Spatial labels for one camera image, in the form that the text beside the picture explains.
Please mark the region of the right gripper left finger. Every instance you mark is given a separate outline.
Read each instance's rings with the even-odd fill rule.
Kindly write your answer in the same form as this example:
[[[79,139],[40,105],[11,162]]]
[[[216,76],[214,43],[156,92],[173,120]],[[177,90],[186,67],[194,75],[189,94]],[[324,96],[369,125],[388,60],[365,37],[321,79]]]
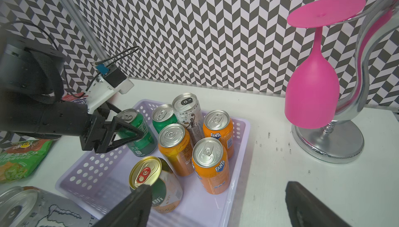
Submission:
[[[146,227],[151,207],[151,187],[139,186],[93,227]]]

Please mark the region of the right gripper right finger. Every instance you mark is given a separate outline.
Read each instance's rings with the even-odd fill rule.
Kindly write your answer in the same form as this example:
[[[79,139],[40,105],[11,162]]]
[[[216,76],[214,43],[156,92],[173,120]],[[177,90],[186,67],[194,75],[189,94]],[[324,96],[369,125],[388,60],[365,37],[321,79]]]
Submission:
[[[349,226],[299,182],[288,182],[285,193],[288,215],[293,227]]]

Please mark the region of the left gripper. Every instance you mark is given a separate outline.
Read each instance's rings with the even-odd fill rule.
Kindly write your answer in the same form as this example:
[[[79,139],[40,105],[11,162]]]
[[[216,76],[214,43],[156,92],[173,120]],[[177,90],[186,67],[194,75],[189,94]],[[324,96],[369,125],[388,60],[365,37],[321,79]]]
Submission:
[[[121,111],[114,104],[104,102],[88,115],[86,129],[80,136],[83,151],[95,150],[96,154],[104,154],[144,137],[142,130],[111,114]]]

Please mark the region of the lilac plastic basket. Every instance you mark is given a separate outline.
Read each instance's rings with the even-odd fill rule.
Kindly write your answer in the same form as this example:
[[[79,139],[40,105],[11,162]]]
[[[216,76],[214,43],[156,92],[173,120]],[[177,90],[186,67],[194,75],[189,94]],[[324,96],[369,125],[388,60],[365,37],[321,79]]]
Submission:
[[[197,175],[180,177],[183,197],[172,212],[160,214],[151,211],[150,227],[225,227],[229,222],[232,203],[239,181],[241,166],[250,132],[250,123],[239,117],[238,109],[227,102],[199,98],[204,114],[211,110],[225,110],[233,120],[235,153],[229,160],[231,182],[221,194],[206,192]],[[80,148],[61,152],[61,175],[55,188],[68,199],[100,219],[127,197],[129,174],[139,157],[127,147],[120,147],[106,154],[85,152]]]

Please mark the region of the silver tall can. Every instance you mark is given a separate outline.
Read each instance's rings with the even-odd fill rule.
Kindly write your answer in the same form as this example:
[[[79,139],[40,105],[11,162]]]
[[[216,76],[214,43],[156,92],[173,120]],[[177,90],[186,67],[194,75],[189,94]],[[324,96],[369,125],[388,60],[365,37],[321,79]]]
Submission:
[[[34,186],[1,193],[2,227],[92,227],[97,221],[70,199]]]

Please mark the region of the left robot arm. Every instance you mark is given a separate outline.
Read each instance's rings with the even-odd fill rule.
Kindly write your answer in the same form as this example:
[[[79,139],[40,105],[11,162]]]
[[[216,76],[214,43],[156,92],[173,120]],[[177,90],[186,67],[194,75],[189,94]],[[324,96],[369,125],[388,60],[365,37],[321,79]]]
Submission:
[[[88,85],[86,103],[65,101],[69,85],[67,57],[52,37],[49,44],[16,35],[11,23],[1,25],[1,130],[39,139],[77,136],[82,150],[108,153],[144,137],[144,132],[109,112],[116,93],[133,86],[116,62],[138,51],[134,46],[97,61],[98,73]]]

